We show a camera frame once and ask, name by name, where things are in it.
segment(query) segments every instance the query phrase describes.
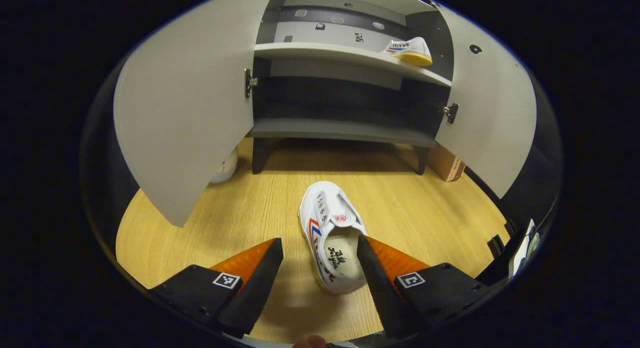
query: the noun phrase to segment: canvas shoe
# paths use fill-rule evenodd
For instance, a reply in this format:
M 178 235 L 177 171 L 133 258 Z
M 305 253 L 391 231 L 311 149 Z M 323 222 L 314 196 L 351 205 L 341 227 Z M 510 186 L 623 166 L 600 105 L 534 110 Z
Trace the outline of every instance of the canvas shoe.
M 311 248 L 316 278 L 329 293 L 346 294 L 367 282 L 358 257 L 358 237 L 367 235 L 362 219 L 333 182 L 319 181 L 306 190 L 297 211 Z
M 209 181 L 212 184 L 220 184 L 231 179 L 238 165 L 238 147 L 236 147 L 229 156 L 218 166 L 217 171 Z
M 432 54 L 429 52 L 425 39 L 417 37 L 406 42 L 394 42 L 391 40 L 382 54 L 391 55 L 407 63 L 417 65 L 418 67 L 426 67 L 431 65 Z

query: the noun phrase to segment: cardboard box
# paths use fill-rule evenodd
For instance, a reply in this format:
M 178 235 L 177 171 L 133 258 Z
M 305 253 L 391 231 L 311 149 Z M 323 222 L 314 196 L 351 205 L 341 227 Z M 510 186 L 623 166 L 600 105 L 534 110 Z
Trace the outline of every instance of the cardboard box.
M 427 165 L 444 181 L 457 181 L 460 179 L 466 166 L 460 158 L 443 147 L 429 150 Z

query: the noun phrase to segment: white shoe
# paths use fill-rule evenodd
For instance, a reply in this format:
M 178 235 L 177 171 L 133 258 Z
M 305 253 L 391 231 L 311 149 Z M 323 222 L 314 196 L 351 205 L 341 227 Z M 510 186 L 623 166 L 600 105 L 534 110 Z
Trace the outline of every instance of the white shoe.
M 382 54 L 391 55 L 418 67 L 426 67 L 433 63 L 432 54 L 429 52 L 427 43 L 421 37 L 413 38 L 406 42 L 394 42 L 391 40 L 386 49 L 382 51 Z
M 318 284 L 346 294 L 367 282 L 356 255 L 358 237 L 367 232 L 349 198 L 336 184 L 319 181 L 306 190 L 297 211 L 311 248 Z
M 238 148 L 236 147 L 231 154 L 222 161 L 222 164 L 218 166 L 215 175 L 209 181 L 212 184 L 220 184 L 231 179 L 231 176 L 236 172 L 236 166 L 238 165 Z

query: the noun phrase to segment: cabinet leg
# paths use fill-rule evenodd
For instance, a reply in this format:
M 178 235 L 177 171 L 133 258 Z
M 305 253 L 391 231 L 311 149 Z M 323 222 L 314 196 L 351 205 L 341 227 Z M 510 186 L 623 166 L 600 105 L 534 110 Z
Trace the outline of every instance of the cabinet leg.
M 274 138 L 254 138 L 253 158 L 251 159 L 251 170 L 254 174 L 262 172 L 267 162 L 270 147 L 279 139 Z
M 425 173 L 425 167 L 427 166 L 427 153 L 429 152 L 429 148 L 425 147 L 413 147 L 418 153 L 418 171 L 416 172 L 418 175 L 423 175 Z

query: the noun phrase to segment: cabinet door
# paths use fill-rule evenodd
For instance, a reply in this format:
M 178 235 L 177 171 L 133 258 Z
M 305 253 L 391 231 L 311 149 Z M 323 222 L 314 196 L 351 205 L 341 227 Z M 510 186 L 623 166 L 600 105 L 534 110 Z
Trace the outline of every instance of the cabinet door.
M 183 226 L 218 165 L 254 125 L 245 98 L 269 0 L 210 0 L 135 49 L 113 103 L 126 164 L 151 203 Z
M 536 129 L 531 80 L 487 32 L 444 6 L 439 11 L 453 42 L 448 106 L 459 109 L 453 124 L 443 117 L 435 140 L 502 198 L 524 165 Z

